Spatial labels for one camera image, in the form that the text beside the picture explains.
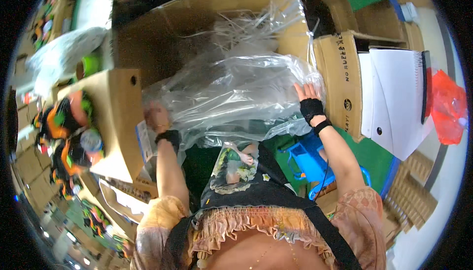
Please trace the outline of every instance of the clear plastic bag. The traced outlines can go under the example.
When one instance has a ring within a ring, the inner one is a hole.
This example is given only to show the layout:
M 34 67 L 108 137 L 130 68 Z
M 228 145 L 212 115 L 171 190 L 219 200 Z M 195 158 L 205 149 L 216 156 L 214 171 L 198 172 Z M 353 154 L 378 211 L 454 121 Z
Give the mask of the clear plastic bag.
M 323 78 L 307 62 L 274 53 L 280 33 L 303 21 L 299 0 L 271 0 L 260 13 L 220 12 L 211 31 L 183 37 L 198 43 L 201 53 L 173 77 L 145 89 L 143 102 L 159 101 L 169 110 L 172 128 L 181 133 L 181 151 L 194 144 L 304 135 L 311 128 L 293 84 L 313 83 L 325 105 Z
M 47 98 L 54 84 L 73 78 L 77 63 L 100 46 L 105 33 L 103 27 L 74 30 L 41 47 L 26 61 L 34 93 Z
M 155 95 L 169 110 L 172 128 L 181 132 L 181 150 L 194 143 L 218 146 L 221 137 L 248 142 L 309 132 L 294 83 L 312 83 L 318 97 L 325 100 L 320 73 L 290 55 L 230 57 L 208 64 L 204 72 L 194 71 L 207 76 L 200 82 L 194 78 L 190 84 L 180 73 L 176 75 L 179 82 L 171 78 L 161 91 L 144 90 L 143 99 L 150 101 Z

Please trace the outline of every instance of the floral top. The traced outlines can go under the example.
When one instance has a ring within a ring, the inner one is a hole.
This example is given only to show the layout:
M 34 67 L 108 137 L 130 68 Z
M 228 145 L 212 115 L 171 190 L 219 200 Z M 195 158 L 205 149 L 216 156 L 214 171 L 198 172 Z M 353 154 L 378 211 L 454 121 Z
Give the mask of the floral top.
M 131 269 L 157 269 L 171 229 L 188 213 L 175 197 L 151 200 L 149 211 L 137 228 Z M 352 190 L 337 204 L 332 224 L 338 227 L 363 269 L 386 268 L 386 241 L 382 232 L 381 197 L 370 187 Z M 238 231 L 257 230 L 275 240 L 300 241 L 316 253 L 329 269 L 337 269 L 330 247 L 300 209 L 280 207 L 233 207 L 205 211 L 198 230 L 190 230 L 183 261 L 190 264 L 193 252 L 212 254 Z

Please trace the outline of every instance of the plastic sheet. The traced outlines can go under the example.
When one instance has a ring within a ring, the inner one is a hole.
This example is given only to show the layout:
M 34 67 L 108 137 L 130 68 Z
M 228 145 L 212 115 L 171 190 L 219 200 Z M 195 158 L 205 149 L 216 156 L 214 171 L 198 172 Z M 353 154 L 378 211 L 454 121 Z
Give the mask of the plastic sheet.
M 219 146 L 224 141 L 262 141 L 275 135 L 303 135 L 310 127 L 299 111 L 294 83 L 312 83 L 324 101 L 323 79 L 309 64 L 290 55 L 234 56 L 209 64 L 206 78 L 179 82 L 171 78 L 154 95 L 166 107 L 173 129 L 181 132 L 181 150 L 198 142 Z M 144 90 L 144 101 L 153 99 L 154 86 Z
M 26 61 L 34 93 L 47 98 L 54 84 L 74 77 L 77 63 L 99 47 L 105 33 L 103 27 L 74 30 L 41 47 Z
M 459 144 L 468 128 L 465 89 L 438 70 L 432 77 L 432 119 L 442 144 Z
M 181 133 L 181 151 L 193 144 L 304 135 L 311 128 L 293 84 L 314 84 L 325 105 L 323 78 L 307 62 L 275 53 L 280 34 L 303 20 L 299 0 L 271 0 L 260 13 L 220 12 L 211 31 L 183 37 L 198 44 L 200 53 L 173 77 L 145 89 L 143 102 L 159 101 L 169 110 L 172 128 Z

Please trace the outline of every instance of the white spiral notebook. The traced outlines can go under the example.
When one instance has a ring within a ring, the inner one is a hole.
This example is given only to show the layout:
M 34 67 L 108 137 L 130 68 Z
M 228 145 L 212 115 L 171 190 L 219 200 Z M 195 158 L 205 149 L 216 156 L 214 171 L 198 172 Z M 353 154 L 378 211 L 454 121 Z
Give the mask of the white spiral notebook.
M 363 112 L 361 134 L 405 160 L 433 129 L 421 123 L 424 99 L 422 53 L 370 49 L 358 54 Z

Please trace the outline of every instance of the blue plastic toy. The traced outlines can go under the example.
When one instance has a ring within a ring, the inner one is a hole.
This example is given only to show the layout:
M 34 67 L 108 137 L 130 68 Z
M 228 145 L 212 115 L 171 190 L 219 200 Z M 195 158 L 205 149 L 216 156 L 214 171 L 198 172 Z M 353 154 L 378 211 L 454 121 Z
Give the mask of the blue plastic toy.
M 322 141 L 316 137 L 311 131 L 305 138 L 286 150 L 279 150 L 282 153 L 289 152 L 289 159 L 287 164 L 291 168 L 294 178 L 297 180 L 307 179 L 308 182 L 319 182 L 309 192 L 309 199 L 314 200 L 317 193 L 322 188 L 328 186 L 335 181 L 335 175 L 331 167 L 327 168 L 327 162 L 319 155 L 319 151 L 323 149 Z M 295 172 L 289 164 L 291 159 L 296 161 L 301 172 Z M 365 175 L 368 186 L 371 187 L 371 179 L 368 171 L 361 167 L 361 172 Z

